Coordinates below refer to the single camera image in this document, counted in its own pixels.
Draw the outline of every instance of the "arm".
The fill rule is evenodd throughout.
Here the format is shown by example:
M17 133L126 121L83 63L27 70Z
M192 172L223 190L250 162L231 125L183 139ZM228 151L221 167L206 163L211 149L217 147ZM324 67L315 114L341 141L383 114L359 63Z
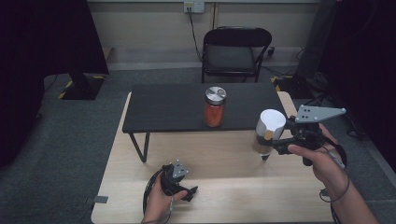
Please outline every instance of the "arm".
M320 125L320 129L325 136L337 143L323 125ZM331 145L325 144L324 147L333 154L337 154L335 148ZM347 173L336 165L326 149L320 148L313 151L304 147L290 145L288 150L313 162L315 177L323 182L331 200L336 200L343 195L349 181ZM342 223L378 223L353 183L350 183L344 196L332 203L332 207Z
M142 219L141 223L164 223L166 221L167 214L171 208L171 202L181 200L187 195L186 190L182 190L181 192L172 196L167 196L163 193L163 189L161 187L161 176L163 173L160 173L155 179L154 186L151 189L151 192L148 196L148 205L146 208L146 213Z

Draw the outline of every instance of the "jar lid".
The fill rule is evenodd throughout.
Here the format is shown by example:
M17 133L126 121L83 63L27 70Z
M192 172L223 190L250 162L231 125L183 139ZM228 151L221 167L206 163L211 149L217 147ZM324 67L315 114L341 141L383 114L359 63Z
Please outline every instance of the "jar lid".
M205 100L210 105L222 105L227 97L225 90L220 87L210 87L206 90L205 95Z

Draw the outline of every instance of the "orange jar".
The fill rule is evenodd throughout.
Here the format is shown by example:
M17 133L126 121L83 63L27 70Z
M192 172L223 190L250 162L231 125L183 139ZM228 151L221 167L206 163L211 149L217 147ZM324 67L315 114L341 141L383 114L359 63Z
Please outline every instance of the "orange jar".
M205 92L205 124L219 127L224 117L226 92L220 87L211 87Z

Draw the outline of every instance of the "vr controller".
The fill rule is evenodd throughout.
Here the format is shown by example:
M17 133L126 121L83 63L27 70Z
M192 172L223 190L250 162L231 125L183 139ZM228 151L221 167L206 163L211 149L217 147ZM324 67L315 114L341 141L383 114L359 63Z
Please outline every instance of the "vr controller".
M163 193L168 196L179 193L182 190L187 191L187 195L182 198L183 201L191 201L193 194L198 190L198 187L192 189L186 189L179 185L179 182L188 174L189 171L176 160L175 165L170 163L169 165L163 166L163 176L161 177L161 186L163 187Z
M297 117L290 116L286 120L284 130L290 130L292 138L279 140L266 140L263 136L256 136L259 144L274 148L279 155L291 154L289 145L297 145L316 150L323 146L329 139L323 136L319 123L325 119L343 115L347 111L344 108L329 108L301 105ZM312 165L312 161L303 158L303 164Z
M184 176L189 173L189 171L183 166L183 164L180 163L179 160L176 160L175 164L170 163L168 165L163 165L163 167L157 171L148 181L143 196L143 214L146 212L149 193L151 192L155 179L161 172L163 172L163 175L161 176L161 187L163 189L163 193L168 196L172 196L182 190L186 190L187 195L181 200L189 202L193 198L193 194L198 190L198 187L186 189L179 185Z

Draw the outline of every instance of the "wrist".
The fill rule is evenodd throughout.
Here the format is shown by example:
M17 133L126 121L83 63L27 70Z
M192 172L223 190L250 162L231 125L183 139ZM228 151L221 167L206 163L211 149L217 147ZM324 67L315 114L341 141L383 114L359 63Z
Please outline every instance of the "wrist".
M146 217L144 216L141 224L157 224L161 223L163 217Z
M340 177L332 179L332 181L323 181L323 184L330 197L329 203L334 203L343 199L343 197L347 194L349 185L351 183L347 174L343 174Z

